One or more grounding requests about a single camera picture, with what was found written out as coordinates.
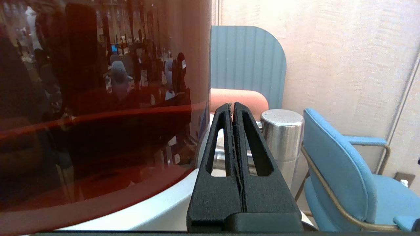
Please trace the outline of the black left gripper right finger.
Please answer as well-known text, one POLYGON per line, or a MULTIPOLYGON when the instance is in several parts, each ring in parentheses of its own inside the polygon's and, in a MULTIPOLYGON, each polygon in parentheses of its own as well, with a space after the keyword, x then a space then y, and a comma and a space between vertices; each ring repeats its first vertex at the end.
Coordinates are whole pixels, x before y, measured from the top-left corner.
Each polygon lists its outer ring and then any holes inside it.
POLYGON ((233 138, 242 210, 300 217, 298 208, 250 109, 234 103, 233 138))

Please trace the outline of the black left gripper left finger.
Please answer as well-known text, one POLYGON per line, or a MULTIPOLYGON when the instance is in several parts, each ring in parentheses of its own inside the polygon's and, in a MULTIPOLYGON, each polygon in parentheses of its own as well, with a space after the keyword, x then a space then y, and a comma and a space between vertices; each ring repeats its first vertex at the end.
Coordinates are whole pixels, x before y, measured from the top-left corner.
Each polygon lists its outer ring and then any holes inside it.
POLYGON ((231 106, 216 109, 187 211, 188 231, 224 231, 225 220, 242 211, 231 106), (212 176, 217 136, 223 130, 225 176, 212 176))

